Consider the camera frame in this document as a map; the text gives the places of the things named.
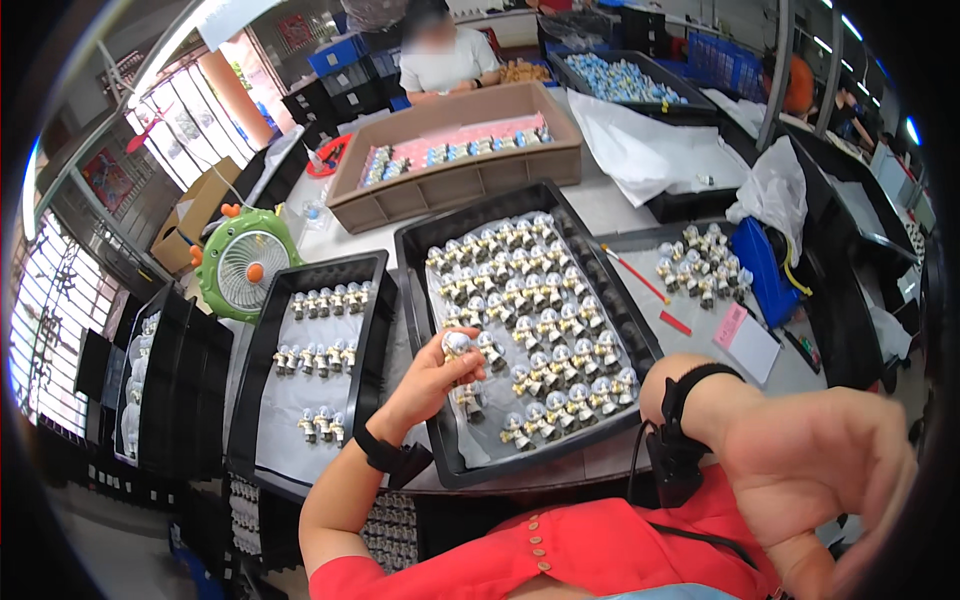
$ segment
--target hand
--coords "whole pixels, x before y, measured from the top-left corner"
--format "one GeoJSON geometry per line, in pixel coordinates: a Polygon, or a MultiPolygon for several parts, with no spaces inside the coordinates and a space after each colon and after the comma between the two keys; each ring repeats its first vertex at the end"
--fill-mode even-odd
{"type": "Polygon", "coordinates": [[[455,386],[487,378],[483,370],[483,354],[476,346],[471,346],[463,356],[444,362],[440,342],[446,331],[466,333],[471,340],[480,335],[480,330],[473,327],[445,329],[417,352],[413,364],[384,406],[391,412],[393,420],[406,427],[404,433],[440,412],[446,395],[455,386]]]}

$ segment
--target white plastic sheet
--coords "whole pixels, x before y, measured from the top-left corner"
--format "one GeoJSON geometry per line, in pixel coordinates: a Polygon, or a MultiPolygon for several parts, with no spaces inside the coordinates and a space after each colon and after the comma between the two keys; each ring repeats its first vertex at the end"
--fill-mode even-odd
{"type": "Polygon", "coordinates": [[[667,125],[573,90],[567,97],[593,158],[633,206],[661,192],[736,188],[747,179],[749,165],[715,127],[667,125]]]}
{"type": "Polygon", "coordinates": [[[756,217],[783,233],[793,245],[790,266],[800,263],[804,251],[806,178],[788,136],[778,139],[760,155],[747,182],[736,190],[736,202],[727,209],[727,220],[737,224],[745,217],[756,217]]]}

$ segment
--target small desk fan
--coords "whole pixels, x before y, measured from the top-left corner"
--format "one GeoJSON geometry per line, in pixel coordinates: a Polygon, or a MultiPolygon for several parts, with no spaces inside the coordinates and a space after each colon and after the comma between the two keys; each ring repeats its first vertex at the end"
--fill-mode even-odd
{"type": "Polygon", "coordinates": [[[271,210],[240,204],[220,207],[229,217],[203,249],[191,246],[204,301],[216,314],[256,323],[274,276],[303,264],[297,247],[271,210]]]}

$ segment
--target plastic bag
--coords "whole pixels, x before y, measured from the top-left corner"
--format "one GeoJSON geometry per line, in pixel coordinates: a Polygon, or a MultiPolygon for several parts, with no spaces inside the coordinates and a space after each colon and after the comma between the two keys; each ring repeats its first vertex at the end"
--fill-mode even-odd
{"type": "Polygon", "coordinates": [[[793,245],[790,266],[800,263],[804,251],[806,178],[786,135],[756,160],[747,182],[736,190],[736,202],[727,209],[727,220],[740,223],[756,217],[777,229],[793,245]]]}

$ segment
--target person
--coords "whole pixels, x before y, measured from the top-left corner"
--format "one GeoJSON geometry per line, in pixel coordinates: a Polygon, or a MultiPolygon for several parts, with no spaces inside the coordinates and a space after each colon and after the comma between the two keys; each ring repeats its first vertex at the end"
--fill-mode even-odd
{"type": "MultiPolygon", "coordinates": [[[[454,384],[486,378],[477,348],[444,362],[442,335],[418,352],[367,421],[378,440],[400,445],[413,425],[441,409],[454,384]]],[[[640,389],[641,416],[662,424],[666,379],[712,362],[677,354],[655,363],[640,389]]],[[[798,600],[824,598],[856,581],[916,469],[900,406],[849,389],[768,399],[716,373],[690,390],[681,427],[719,459],[704,468],[703,486],[682,507],[648,510],[606,498],[542,509],[389,577],[357,533],[383,473],[351,440],[300,513],[311,597],[762,599],[782,586],[798,600]],[[866,533],[835,564],[813,530],[843,513],[861,515],[866,533]],[[735,541],[756,568],[726,546],[661,534],[651,523],[735,541]]]]}
{"type": "Polygon", "coordinates": [[[404,28],[400,86],[410,104],[500,83],[500,64],[487,37],[457,27],[444,0],[411,0],[404,28]]]}

